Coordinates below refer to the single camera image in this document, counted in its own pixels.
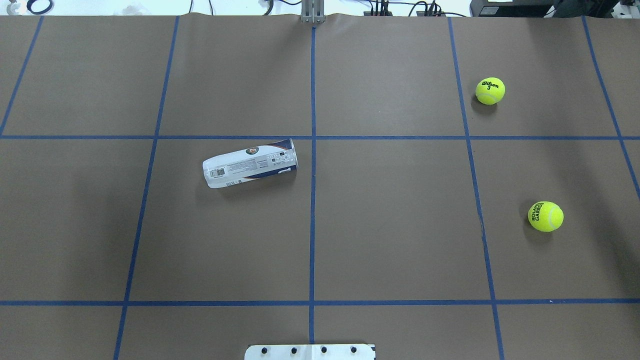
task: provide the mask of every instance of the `barcode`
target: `barcode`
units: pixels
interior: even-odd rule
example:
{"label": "barcode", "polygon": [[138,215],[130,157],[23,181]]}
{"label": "barcode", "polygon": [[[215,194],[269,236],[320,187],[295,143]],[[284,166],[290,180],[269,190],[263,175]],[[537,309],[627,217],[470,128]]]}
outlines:
{"label": "barcode", "polygon": [[223,176],[224,174],[225,174],[224,168],[217,168],[217,169],[211,170],[212,177],[220,177],[220,176]]}

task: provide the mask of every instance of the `black cable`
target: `black cable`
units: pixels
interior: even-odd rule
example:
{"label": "black cable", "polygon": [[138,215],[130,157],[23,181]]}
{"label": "black cable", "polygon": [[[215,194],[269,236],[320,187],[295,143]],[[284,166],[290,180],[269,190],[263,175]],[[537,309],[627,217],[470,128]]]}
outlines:
{"label": "black cable", "polygon": [[44,13],[47,13],[49,10],[51,10],[51,8],[53,7],[53,0],[49,0],[49,5],[47,6],[46,9],[39,11],[39,12],[35,12],[31,9],[31,5],[33,5],[33,3],[35,3],[36,0],[29,0],[27,1],[27,10],[29,10],[30,13],[32,13],[33,15],[42,15]]}
{"label": "black cable", "polygon": [[589,9],[589,13],[587,15],[594,16],[594,17],[600,17],[598,14],[600,13],[600,9],[602,9],[602,5],[603,4],[604,4],[604,0],[600,0],[600,4],[598,5],[598,9],[596,10],[596,12],[591,14],[590,12],[593,9],[593,7],[591,7],[591,9]]}
{"label": "black cable", "polygon": [[[209,0],[209,10],[211,10],[211,15],[213,15],[213,5],[211,4],[211,0]],[[191,6],[189,6],[189,12],[191,13],[193,11],[193,0],[191,0]]]}
{"label": "black cable", "polygon": [[[370,0],[356,0],[356,1],[368,1],[371,3]],[[414,3],[402,3],[402,2],[396,2],[396,1],[387,1],[387,4],[403,4],[403,5],[413,5]]]}
{"label": "black cable", "polygon": [[273,10],[273,0],[269,0],[269,8],[267,9],[267,12],[264,13],[264,15],[269,15],[272,10]]}
{"label": "black cable", "polygon": [[429,9],[424,12],[424,16],[431,16],[432,13],[437,12],[435,11],[435,6],[436,6],[436,2],[433,1],[431,5],[429,5]]}
{"label": "black cable", "polygon": [[417,3],[413,4],[413,7],[409,11],[409,15],[407,15],[407,16],[411,16],[411,14],[413,13],[413,9],[415,9],[415,7],[420,5],[420,4],[424,4],[424,13],[426,13],[427,12],[427,8],[429,7],[429,4],[427,4],[426,1],[418,1]]}
{"label": "black cable", "polygon": [[466,15],[462,15],[461,13],[452,13],[452,12],[440,12],[440,13],[434,13],[432,16],[446,15],[446,14],[450,14],[450,15],[457,15],[457,16],[462,16],[462,17],[467,17]]}

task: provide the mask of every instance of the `cable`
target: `cable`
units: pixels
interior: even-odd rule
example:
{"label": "cable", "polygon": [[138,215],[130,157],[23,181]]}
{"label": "cable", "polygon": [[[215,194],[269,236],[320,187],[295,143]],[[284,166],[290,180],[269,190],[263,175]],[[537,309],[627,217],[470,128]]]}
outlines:
{"label": "cable", "polygon": [[[213,15],[213,5],[211,4],[211,0],[209,0],[209,10],[211,10],[211,15]],[[189,6],[189,12],[191,13],[193,11],[193,0],[191,0],[191,6]]]}
{"label": "cable", "polygon": [[267,12],[264,13],[264,15],[269,15],[272,10],[273,10],[273,0],[269,0],[269,8],[267,9]]}
{"label": "cable", "polygon": [[603,4],[604,4],[604,0],[600,0],[600,4],[598,5],[598,9],[596,10],[596,12],[594,14],[588,14],[588,15],[593,17],[599,17],[598,14],[600,13],[600,9],[602,9]]}
{"label": "cable", "polygon": [[385,2],[385,0],[381,0],[381,7],[380,7],[380,16],[389,16],[389,3]]}
{"label": "cable", "polygon": [[395,1],[387,1],[387,4],[403,4],[403,5],[413,5],[414,3],[399,3],[399,2],[395,2]]}
{"label": "cable", "polygon": [[420,5],[420,4],[424,4],[424,13],[427,13],[427,9],[429,7],[429,4],[427,4],[426,1],[418,1],[417,3],[413,4],[413,7],[411,8],[411,10],[409,11],[409,15],[407,15],[408,17],[411,16],[411,14],[413,13],[413,9],[415,9],[416,6]]}
{"label": "cable", "polygon": [[46,9],[39,11],[39,12],[35,12],[31,9],[31,5],[33,5],[33,3],[35,3],[36,0],[29,0],[27,1],[27,10],[29,10],[30,13],[32,13],[33,15],[42,15],[46,12],[48,12],[49,10],[51,10],[51,8],[53,7],[53,0],[49,0],[49,5],[47,6]]}
{"label": "cable", "polygon": [[462,15],[461,13],[452,13],[452,12],[440,12],[440,13],[434,13],[434,14],[433,14],[433,15],[431,15],[431,16],[446,15],[446,14],[449,14],[449,15],[457,15],[457,16],[461,16],[461,17],[467,17],[466,15]]}

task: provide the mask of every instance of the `metal stand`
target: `metal stand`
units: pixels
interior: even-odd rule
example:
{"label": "metal stand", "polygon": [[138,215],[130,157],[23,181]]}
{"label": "metal stand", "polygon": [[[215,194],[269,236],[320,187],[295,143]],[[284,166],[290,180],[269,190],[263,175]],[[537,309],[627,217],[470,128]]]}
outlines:
{"label": "metal stand", "polygon": [[309,24],[324,22],[324,0],[302,0],[300,20]]}

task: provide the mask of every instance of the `can label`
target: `can label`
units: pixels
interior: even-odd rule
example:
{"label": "can label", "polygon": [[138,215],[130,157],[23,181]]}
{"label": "can label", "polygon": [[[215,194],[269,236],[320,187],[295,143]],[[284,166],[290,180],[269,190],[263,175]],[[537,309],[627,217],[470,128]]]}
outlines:
{"label": "can label", "polygon": [[298,168],[293,140],[282,140],[214,156],[202,163],[210,188],[224,188]]}

